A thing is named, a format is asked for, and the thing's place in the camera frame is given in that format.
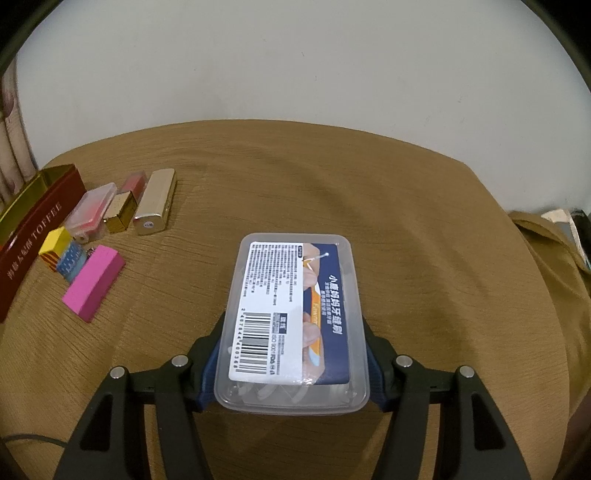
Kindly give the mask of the red gold toffee box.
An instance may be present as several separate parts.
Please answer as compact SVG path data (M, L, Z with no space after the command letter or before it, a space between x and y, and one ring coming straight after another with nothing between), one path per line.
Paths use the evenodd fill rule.
M37 258L48 233L59 227L86 193L73 164L37 172L1 216L1 318Z

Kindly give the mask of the brown fabric covered seat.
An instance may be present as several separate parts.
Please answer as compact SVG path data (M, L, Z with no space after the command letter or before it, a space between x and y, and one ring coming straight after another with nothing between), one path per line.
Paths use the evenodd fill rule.
M590 390L590 268L559 227L537 214L509 214L542 275L558 317L566 351L570 411Z

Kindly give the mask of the blue patterned washi tape roll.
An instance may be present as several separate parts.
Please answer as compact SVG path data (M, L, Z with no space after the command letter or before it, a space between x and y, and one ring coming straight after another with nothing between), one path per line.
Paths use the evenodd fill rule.
M76 241L71 241L56 265L56 271L71 284L88 259L87 251Z

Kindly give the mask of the gold and pink lipstick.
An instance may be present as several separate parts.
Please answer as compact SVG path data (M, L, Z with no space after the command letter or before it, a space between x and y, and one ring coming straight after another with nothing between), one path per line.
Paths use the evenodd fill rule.
M120 233L128 228L146 182L147 177L143 171L129 174L123 182L103 215L103 223L109 234Z

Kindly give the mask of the small clear pink plastic case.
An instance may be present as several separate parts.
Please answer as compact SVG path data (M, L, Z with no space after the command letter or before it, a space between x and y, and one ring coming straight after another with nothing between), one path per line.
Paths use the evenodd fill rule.
M117 192L114 182L87 191L70 215L64 226L71 237L80 244L101 238L106 230L103 216Z

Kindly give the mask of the clear plastic floss pick box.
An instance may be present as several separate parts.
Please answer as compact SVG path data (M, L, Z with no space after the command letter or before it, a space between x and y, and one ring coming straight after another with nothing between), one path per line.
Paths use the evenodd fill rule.
M213 392L225 408L264 415L342 415L367 404L366 336L345 237L242 239Z

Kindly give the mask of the silver ribbed lighter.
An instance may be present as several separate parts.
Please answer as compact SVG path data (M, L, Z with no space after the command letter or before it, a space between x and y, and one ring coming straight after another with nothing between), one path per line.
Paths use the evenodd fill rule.
M151 173L133 218L138 235L151 235L166 228L176 183L173 168Z

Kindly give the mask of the yellow red small block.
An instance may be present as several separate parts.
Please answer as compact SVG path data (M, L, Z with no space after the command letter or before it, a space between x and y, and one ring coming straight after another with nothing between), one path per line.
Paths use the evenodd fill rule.
M55 272L57 264L72 241L70 233L65 227L51 230L43 241L38 257Z

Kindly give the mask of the white grey item at right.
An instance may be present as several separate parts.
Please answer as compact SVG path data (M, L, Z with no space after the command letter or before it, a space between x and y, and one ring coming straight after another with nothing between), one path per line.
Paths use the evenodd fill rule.
M581 237L571 213L564 209L555 209L543 213L542 217L555 224L562 231L567 239L576 247L585 266L590 267L590 260L584 250Z

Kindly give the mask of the pink rectangular eraser block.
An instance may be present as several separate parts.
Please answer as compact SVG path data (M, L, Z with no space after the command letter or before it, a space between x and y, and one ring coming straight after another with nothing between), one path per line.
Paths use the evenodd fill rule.
M62 302L80 319L90 323L125 265L121 254L99 245L62 297Z

